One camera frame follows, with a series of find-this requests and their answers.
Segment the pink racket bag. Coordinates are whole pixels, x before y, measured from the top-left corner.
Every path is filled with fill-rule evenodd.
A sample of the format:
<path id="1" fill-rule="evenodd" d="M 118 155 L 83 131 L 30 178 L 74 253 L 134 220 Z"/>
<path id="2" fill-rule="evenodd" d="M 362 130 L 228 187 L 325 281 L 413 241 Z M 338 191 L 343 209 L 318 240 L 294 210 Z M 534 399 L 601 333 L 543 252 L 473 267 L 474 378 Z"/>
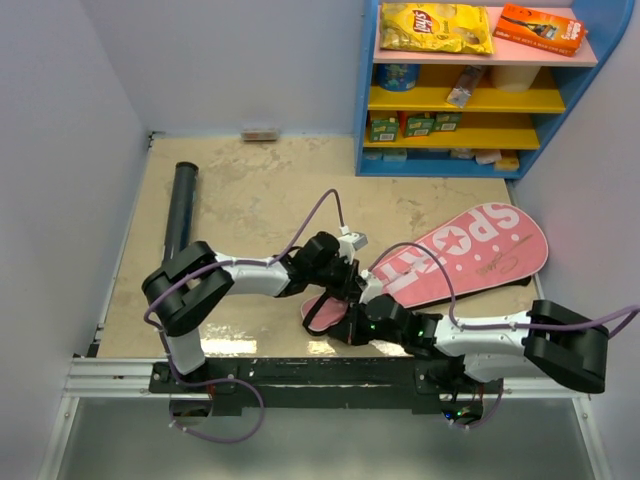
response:
<path id="1" fill-rule="evenodd" d="M 415 242 L 399 247 L 375 268 L 383 291 L 410 310 L 445 311 L 449 288 L 444 266 L 460 302 L 461 316 L 507 315 L 526 310 L 535 299 L 533 276 L 545 265 L 549 246 L 542 229 L 511 204 L 490 202 L 453 217 Z"/>

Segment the black shuttlecock tube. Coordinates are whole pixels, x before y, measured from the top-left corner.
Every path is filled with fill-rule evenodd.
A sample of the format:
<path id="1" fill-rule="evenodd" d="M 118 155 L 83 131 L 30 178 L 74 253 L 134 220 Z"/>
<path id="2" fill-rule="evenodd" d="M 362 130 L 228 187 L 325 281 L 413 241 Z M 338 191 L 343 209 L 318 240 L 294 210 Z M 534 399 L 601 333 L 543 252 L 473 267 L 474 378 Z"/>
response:
<path id="1" fill-rule="evenodd" d="M 164 237 L 164 261 L 172 259 L 190 242 L 198 172 L 198 166 L 191 162 L 175 165 Z"/>

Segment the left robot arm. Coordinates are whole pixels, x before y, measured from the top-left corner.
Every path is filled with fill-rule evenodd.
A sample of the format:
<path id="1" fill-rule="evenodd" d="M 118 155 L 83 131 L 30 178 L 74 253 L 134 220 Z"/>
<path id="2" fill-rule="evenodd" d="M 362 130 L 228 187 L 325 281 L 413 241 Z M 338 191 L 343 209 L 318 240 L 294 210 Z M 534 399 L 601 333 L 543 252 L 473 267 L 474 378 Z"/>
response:
<path id="1" fill-rule="evenodd" d="M 321 231 L 303 246 L 265 259 L 235 258 L 196 241 L 166 261 L 142 283 L 174 365 L 171 378 L 185 392 L 207 380 L 199 326 L 227 295 L 289 297 L 308 286 L 346 293 L 357 273 L 355 252 L 366 246 L 363 233 L 335 237 Z"/>

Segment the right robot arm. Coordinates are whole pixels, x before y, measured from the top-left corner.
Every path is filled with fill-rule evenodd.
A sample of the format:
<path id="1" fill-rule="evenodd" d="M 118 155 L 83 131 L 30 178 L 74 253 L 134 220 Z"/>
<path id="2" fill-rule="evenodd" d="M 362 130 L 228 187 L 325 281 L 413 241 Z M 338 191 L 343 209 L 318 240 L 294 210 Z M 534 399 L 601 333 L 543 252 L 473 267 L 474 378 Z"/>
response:
<path id="1" fill-rule="evenodd" d="M 453 318 L 411 312 L 384 294 L 349 307 L 328 334 L 352 346 L 396 344 L 427 362 L 432 382 L 459 393 L 539 376 L 581 393 L 605 389 L 608 329 L 548 300 L 502 317 Z"/>

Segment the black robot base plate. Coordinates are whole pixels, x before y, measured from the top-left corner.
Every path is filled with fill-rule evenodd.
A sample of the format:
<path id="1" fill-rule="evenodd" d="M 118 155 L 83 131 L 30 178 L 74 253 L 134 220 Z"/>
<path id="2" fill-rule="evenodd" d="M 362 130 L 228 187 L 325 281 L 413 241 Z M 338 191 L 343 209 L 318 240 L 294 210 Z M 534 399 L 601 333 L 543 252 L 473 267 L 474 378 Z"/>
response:
<path id="1" fill-rule="evenodd" d="M 469 423 L 479 419 L 483 400 L 500 390 L 448 372 L 447 361 L 412 357 L 210 358 L 204 372 L 178 380 L 168 363 L 152 367 L 149 390 L 171 396 L 185 413 L 188 403 L 215 416 L 246 408 L 409 410 Z"/>

